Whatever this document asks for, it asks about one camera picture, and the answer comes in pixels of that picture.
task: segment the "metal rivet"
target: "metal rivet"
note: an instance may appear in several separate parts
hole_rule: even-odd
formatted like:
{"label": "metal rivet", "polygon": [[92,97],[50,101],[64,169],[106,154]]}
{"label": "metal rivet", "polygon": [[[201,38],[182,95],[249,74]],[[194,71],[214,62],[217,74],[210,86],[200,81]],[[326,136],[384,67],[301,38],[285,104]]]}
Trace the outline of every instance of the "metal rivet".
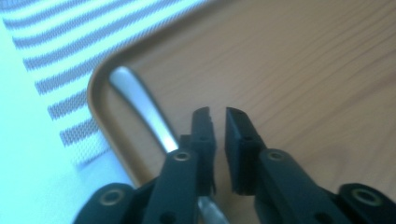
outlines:
{"label": "metal rivet", "polygon": [[382,204],[382,199],[368,189],[353,189],[352,196],[361,203],[371,206],[379,206]]}
{"label": "metal rivet", "polygon": [[190,153],[188,152],[178,152],[174,155],[174,159],[177,161],[187,161],[191,157]]}
{"label": "metal rivet", "polygon": [[99,199],[99,203],[105,206],[111,206],[122,201],[124,196],[125,193],[121,189],[110,189],[106,193],[102,194]]}
{"label": "metal rivet", "polygon": [[283,159],[285,158],[285,156],[279,152],[269,152],[267,155],[268,158],[272,161],[283,161]]}

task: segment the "striped fabric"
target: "striped fabric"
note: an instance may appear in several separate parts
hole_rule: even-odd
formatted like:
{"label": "striped fabric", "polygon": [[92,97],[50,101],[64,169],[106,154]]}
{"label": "striped fabric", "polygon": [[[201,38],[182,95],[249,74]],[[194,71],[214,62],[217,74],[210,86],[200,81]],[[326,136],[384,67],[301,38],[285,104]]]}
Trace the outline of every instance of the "striped fabric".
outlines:
{"label": "striped fabric", "polygon": [[0,12],[65,150],[82,164],[108,150],[86,102],[94,67],[205,0],[8,0]]}

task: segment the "wood grain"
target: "wood grain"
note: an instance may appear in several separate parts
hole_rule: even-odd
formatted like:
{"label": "wood grain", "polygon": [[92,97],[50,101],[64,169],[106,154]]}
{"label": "wood grain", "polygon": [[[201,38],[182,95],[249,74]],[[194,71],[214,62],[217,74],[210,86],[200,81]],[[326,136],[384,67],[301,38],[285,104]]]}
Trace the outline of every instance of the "wood grain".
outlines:
{"label": "wood grain", "polygon": [[251,198],[231,193],[226,106],[246,111],[267,146],[288,151],[323,188],[360,182],[396,200],[395,8],[233,1],[122,63],[140,74],[178,134],[190,132],[193,110],[210,106],[216,199],[232,223],[257,218]]}

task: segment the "white striped cloth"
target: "white striped cloth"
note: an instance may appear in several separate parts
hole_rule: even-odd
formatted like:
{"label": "white striped cloth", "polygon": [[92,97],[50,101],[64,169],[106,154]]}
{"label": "white striped cloth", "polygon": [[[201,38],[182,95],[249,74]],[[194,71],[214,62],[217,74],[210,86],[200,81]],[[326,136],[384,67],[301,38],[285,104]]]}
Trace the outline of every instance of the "white striped cloth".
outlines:
{"label": "white striped cloth", "polygon": [[8,0],[4,25],[74,164],[109,149],[86,102],[94,67],[205,0]]}

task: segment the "wooden surface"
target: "wooden surface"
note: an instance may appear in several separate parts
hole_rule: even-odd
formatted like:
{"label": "wooden surface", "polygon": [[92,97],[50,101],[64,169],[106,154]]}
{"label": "wooden surface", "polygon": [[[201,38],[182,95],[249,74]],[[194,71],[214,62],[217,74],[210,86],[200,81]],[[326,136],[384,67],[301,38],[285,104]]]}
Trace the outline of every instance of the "wooden surface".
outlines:
{"label": "wooden surface", "polygon": [[[288,151],[323,188],[336,192],[360,182],[396,200],[395,8],[395,1],[234,1],[173,35],[124,50],[96,76],[119,63],[133,68],[177,134],[190,133],[193,110],[210,106],[218,140],[216,200],[231,223],[257,218],[252,199],[231,192],[226,106],[247,112],[267,146]],[[91,84],[93,110],[102,111],[93,113],[102,127],[117,123],[105,134],[129,132],[110,139],[112,146],[144,136],[125,121],[133,115],[128,106],[103,79],[98,83]],[[140,156],[121,160],[138,158],[145,161],[139,171],[158,174],[162,154],[149,152],[149,141],[138,142]]]}

